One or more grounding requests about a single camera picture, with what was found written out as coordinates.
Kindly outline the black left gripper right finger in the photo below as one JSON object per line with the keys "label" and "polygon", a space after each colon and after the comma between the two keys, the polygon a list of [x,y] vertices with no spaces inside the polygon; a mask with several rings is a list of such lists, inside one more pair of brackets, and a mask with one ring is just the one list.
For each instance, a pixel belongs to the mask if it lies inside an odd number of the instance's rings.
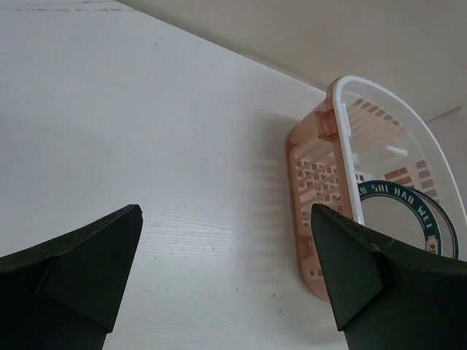
{"label": "black left gripper right finger", "polygon": [[312,233],[349,349],[465,349],[466,262],[431,254],[323,204]]}

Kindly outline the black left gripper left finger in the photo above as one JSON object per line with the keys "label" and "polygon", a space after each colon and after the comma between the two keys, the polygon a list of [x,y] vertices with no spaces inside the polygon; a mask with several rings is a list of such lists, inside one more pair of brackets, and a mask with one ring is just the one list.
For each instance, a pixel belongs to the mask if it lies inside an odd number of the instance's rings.
{"label": "black left gripper left finger", "polygon": [[2,349],[102,349],[142,232],[127,205],[1,258]]}

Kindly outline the green rimmed white plate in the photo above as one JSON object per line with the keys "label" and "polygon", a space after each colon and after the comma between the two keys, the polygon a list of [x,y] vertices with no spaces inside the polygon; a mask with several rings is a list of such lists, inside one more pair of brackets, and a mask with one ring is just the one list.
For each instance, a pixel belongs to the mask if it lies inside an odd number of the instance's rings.
{"label": "green rimmed white plate", "polygon": [[432,254],[442,253],[439,225],[414,190],[386,180],[358,185],[366,227]]}

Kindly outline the red lettered white plate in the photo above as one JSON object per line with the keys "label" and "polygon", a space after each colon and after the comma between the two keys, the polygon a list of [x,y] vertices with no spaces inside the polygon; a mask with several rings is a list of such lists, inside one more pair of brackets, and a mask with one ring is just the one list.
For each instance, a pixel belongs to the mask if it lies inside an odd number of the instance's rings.
{"label": "red lettered white plate", "polygon": [[433,213],[438,228],[440,239],[438,240],[439,247],[438,252],[441,256],[449,257],[455,260],[459,259],[459,243],[458,236],[455,230],[455,226],[452,223],[452,220],[449,218],[446,211],[441,207],[441,205],[432,199],[432,197],[426,195],[425,193],[412,188],[412,191],[416,193],[431,209]]}

